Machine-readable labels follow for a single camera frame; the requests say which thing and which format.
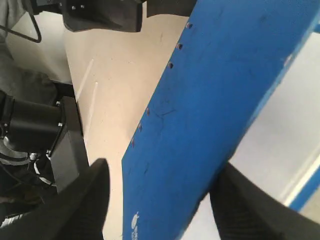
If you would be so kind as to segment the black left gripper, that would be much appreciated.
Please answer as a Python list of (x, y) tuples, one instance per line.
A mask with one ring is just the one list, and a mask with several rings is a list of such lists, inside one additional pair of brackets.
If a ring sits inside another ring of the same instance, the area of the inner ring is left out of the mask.
[[(189, 17), (197, 0), (147, 0), (147, 17), (175, 15)], [(140, 32), (143, 20), (141, 0), (33, 0), (32, 13), (62, 15), (71, 32), (92, 29)]]

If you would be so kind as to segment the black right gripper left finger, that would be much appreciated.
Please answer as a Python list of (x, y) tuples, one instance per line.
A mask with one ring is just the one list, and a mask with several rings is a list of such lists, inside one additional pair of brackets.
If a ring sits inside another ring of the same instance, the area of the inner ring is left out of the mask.
[(97, 159), (67, 188), (0, 229), (2, 240), (102, 240), (110, 201), (110, 171)]

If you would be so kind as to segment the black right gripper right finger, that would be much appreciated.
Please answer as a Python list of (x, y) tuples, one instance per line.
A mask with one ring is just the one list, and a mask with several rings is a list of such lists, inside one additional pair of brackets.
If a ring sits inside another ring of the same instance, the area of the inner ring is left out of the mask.
[(222, 240), (318, 240), (320, 225), (284, 206), (228, 163), (210, 189)]

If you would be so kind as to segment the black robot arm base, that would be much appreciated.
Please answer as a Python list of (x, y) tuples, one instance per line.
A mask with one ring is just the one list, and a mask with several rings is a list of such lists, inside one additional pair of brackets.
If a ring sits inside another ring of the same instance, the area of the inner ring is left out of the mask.
[(76, 98), (35, 103), (0, 94), (0, 220), (51, 202), (88, 166)]

